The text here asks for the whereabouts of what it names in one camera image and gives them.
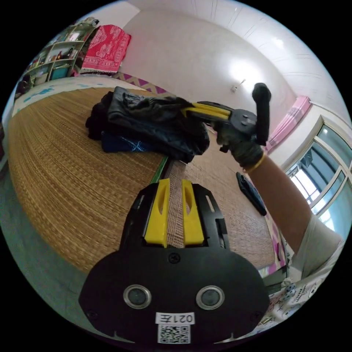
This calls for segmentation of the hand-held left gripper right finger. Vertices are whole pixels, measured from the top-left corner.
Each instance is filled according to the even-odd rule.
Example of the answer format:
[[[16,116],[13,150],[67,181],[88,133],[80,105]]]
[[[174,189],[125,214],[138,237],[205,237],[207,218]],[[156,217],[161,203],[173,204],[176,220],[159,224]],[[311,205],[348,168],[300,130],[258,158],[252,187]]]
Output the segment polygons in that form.
[[[181,187],[184,245],[202,245],[204,242],[204,234],[193,185],[191,181],[183,179]]]

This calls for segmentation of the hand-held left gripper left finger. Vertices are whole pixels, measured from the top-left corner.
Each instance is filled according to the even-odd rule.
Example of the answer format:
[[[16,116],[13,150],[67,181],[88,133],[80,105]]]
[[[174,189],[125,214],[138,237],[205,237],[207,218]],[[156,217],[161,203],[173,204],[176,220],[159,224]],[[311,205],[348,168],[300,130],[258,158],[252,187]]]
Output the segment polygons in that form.
[[[148,245],[167,247],[168,212],[170,198],[170,180],[161,179],[157,190],[146,228],[144,239]]]

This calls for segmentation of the person's right hand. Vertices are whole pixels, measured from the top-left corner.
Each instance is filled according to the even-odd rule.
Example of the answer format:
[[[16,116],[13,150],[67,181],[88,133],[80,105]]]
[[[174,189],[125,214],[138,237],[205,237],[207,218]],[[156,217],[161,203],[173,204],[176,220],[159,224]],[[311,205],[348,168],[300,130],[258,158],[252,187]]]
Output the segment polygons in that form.
[[[253,139],[246,137],[234,127],[215,122],[212,128],[216,131],[216,142],[220,146],[227,146],[235,161],[245,170],[253,168],[264,156],[260,145]]]

